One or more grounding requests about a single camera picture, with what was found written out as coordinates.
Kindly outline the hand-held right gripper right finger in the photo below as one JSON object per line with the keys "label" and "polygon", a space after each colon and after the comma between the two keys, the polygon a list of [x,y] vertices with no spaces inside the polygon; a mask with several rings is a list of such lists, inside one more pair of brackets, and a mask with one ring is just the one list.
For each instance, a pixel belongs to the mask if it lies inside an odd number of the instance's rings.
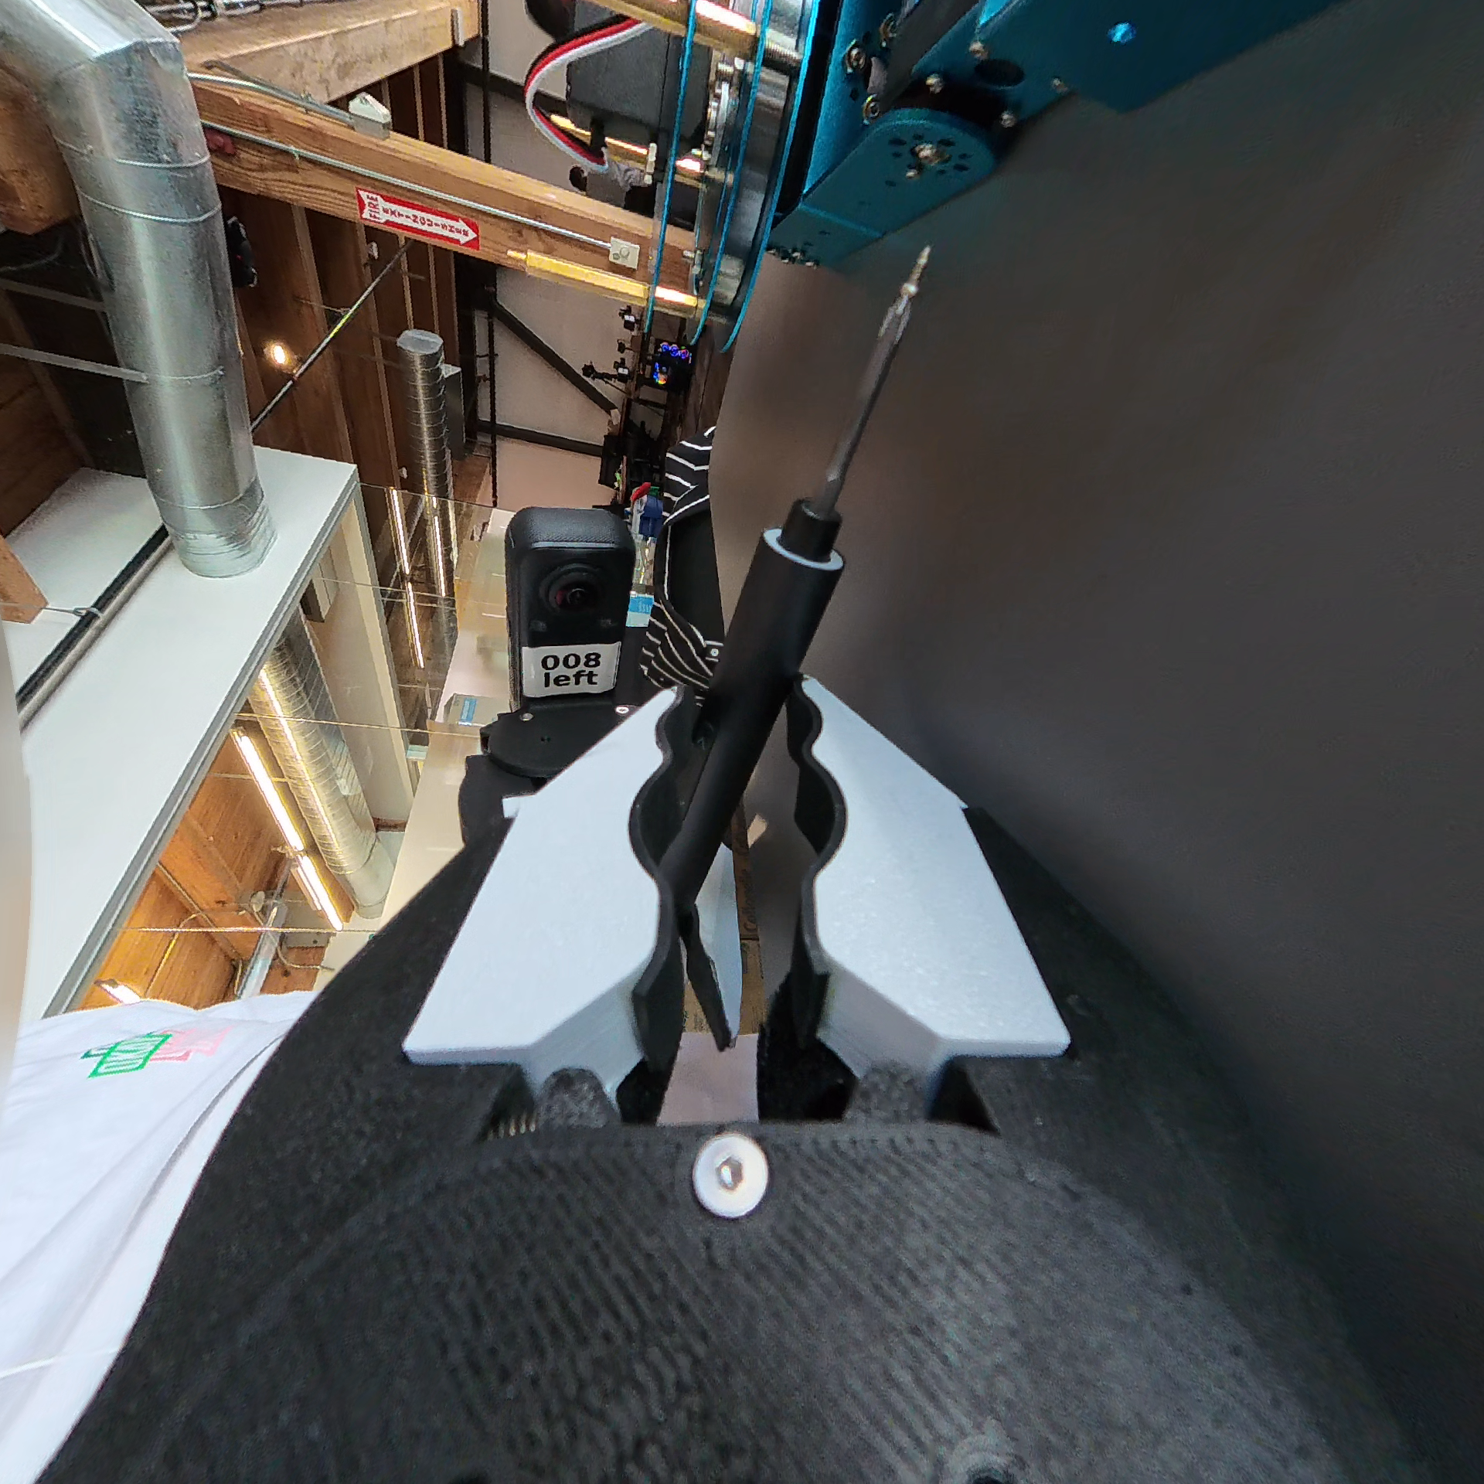
{"label": "hand-held right gripper right finger", "polygon": [[936,1092],[955,1058],[1055,1058],[1072,1038],[963,800],[816,678],[791,693],[803,877],[791,1015],[855,1075]]}

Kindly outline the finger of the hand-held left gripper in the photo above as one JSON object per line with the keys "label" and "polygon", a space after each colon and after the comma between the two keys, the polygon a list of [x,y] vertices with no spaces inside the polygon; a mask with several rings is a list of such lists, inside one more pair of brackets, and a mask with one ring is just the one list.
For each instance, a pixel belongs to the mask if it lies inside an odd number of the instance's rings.
{"label": "finger of the hand-held left gripper", "polygon": [[714,1032],[695,985],[686,977],[684,992],[684,1030],[706,1032],[716,1049],[729,1049],[740,1030],[740,1011],[744,1006],[746,957],[740,934],[739,891],[735,877],[733,849],[723,844],[708,870],[697,904],[695,917],[701,947],[710,958],[712,977],[720,992],[722,1011],[725,1013],[725,1032]]}

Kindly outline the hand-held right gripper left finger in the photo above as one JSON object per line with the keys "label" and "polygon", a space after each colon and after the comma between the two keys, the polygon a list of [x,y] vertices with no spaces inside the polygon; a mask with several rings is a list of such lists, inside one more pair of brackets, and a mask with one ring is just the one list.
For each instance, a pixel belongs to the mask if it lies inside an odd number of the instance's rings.
{"label": "hand-held right gripper left finger", "polygon": [[682,1038],[674,834],[684,691],[659,691],[526,797],[401,1049],[411,1062],[586,1070],[609,1096]]}

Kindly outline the black screwdriver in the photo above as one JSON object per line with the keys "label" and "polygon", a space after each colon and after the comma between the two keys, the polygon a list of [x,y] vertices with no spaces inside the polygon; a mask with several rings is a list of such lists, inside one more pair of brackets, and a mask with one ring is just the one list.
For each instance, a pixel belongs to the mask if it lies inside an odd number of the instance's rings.
{"label": "black screwdriver", "polygon": [[780,529],[767,529],[754,552],[695,729],[695,740],[706,746],[703,766],[682,829],[659,864],[680,911],[695,904],[844,571],[836,505],[929,256],[931,247],[923,247],[885,313],[821,486],[789,508]]}

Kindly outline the blue metal bracket assembly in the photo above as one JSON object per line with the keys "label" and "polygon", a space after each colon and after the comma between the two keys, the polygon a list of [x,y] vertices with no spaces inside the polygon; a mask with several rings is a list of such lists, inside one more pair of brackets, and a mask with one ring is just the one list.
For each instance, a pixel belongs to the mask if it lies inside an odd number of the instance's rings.
{"label": "blue metal bracket assembly", "polygon": [[844,2],[806,175],[836,265],[987,179],[1081,96],[1140,109],[1328,2]]}

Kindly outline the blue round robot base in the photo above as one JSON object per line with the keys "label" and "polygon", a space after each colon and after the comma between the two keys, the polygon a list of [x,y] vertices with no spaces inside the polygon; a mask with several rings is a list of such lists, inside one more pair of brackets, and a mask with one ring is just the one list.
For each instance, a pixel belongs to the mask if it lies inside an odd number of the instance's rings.
{"label": "blue round robot base", "polygon": [[688,345],[737,335],[767,258],[818,267],[827,228],[803,203],[840,4],[680,4],[676,77],[659,96],[656,226],[678,288],[650,305]]}

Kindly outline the dark grey desk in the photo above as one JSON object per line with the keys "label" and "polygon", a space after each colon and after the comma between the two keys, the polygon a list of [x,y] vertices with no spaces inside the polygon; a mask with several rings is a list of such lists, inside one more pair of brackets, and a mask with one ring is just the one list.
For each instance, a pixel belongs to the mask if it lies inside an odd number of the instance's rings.
{"label": "dark grey desk", "polygon": [[1360,1480],[1481,1480],[1481,4],[1061,102],[844,269],[769,262],[733,597],[893,292],[808,670],[966,804],[1076,1055],[1008,1141],[1142,1215]]}

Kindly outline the striped black white cloth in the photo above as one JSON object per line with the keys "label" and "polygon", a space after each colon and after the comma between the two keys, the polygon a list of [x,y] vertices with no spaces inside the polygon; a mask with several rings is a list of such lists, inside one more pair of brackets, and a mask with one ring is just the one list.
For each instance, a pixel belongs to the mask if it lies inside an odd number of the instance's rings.
{"label": "striped black white cloth", "polygon": [[674,444],[663,467],[654,603],[641,674],[658,687],[712,687],[725,646],[710,471],[716,427]]}

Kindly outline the white booth structure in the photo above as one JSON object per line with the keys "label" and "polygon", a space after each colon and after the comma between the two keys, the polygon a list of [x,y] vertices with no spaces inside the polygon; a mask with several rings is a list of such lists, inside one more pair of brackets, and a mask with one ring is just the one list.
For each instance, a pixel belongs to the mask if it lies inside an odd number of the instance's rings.
{"label": "white booth structure", "polygon": [[324,458],[260,448],[256,465],[277,527],[258,569],[200,578],[168,548],[25,729],[23,1021],[87,989],[360,486]]}

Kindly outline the red white arrow sign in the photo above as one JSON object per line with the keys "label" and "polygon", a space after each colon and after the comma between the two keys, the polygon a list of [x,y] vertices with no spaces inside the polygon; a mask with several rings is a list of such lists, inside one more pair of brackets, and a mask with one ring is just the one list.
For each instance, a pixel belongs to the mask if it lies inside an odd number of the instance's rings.
{"label": "red white arrow sign", "polygon": [[360,220],[373,228],[437,243],[448,250],[479,252],[479,222],[368,186],[354,190]]}

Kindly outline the wooden ceiling beam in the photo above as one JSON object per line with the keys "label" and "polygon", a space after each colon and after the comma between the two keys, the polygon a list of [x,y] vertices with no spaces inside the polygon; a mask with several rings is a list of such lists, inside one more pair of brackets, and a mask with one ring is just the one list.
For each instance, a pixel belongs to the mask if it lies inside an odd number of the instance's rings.
{"label": "wooden ceiling beam", "polygon": [[228,152],[213,152],[213,171],[232,190],[373,228],[354,196],[368,186],[477,220],[479,252],[458,254],[505,267],[507,250],[535,250],[650,284],[659,269],[661,284],[678,288],[680,250],[661,252],[658,226],[641,215],[401,134],[369,137],[335,109],[241,79],[189,77],[209,137],[232,141]]}

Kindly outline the black servo motor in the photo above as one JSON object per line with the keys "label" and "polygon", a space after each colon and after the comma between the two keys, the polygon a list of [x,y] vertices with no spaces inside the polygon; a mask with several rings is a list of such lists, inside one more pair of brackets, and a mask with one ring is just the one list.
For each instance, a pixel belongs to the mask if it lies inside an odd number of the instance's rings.
{"label": "black servo motor", "polygon": [[565,68],[565,100],[571,120],[605,132],[622,126],[654,135],[669,128],[678,107],[682,36],[642,30],[618,47],[599,51]]}

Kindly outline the ribbed silver air duct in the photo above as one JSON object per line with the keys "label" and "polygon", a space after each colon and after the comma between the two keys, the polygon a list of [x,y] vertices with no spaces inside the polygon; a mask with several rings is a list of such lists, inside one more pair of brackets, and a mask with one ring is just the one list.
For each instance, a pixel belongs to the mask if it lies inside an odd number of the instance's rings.
{"label": "ribbed silver air duct", "polygon": [[407,328],[398,337],[398,369],[413,486],[428,501],[447,505],[456,493],[454,446],[462,444],[462,367],[445,360],[435,331]]}
{"label": "ribbed silver air duct", "polygon": [[292,616],[251,689],[251,710],[326,866],[364,917],[381,915],[394,862],[375,830],[324,668],[302,616]]}

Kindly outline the large silver air duct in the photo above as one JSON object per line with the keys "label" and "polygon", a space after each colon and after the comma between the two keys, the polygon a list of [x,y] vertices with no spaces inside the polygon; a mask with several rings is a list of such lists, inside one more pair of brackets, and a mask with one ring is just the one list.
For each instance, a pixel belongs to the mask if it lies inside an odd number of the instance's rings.
{"label": "large silver air duct", "polygon": [[202,578],[275,537],[256,473],[226,228],[175,36],[138,4],[4,2],[4,64],[32,88],[81,201],[143,473]]}

